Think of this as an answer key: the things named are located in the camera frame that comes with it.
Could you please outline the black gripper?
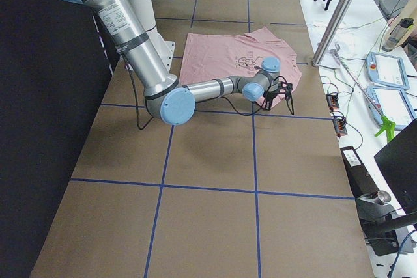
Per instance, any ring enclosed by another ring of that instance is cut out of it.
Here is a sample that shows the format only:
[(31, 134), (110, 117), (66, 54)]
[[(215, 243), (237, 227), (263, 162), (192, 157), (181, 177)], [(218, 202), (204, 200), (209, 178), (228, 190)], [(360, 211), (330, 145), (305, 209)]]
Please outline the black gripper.
[(275, 84), (264, 92), (264, 106), (263, 109), (270, 111), (272, 109), (273, 99), (278, 95), (279, 85)]

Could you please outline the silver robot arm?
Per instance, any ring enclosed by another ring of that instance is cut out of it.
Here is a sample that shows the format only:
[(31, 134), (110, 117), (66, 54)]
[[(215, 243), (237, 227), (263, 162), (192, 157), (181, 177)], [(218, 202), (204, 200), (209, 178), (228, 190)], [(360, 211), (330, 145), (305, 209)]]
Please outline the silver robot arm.
[(253, 77), (230, 76), (222, 79), (181, 85), (170, 73), (162, 55), (162, 37), (156, 30), (151, 0), (63, 0), (90, 7), (112, 38), (117, 53), (143, 84), (148, 113), (166, 124), (180, 125), (194, 114), (197, 102), (241, 93), (255, 102), (264, 97), (266, 107), (283, 88), (280, 62), (265, 58)]

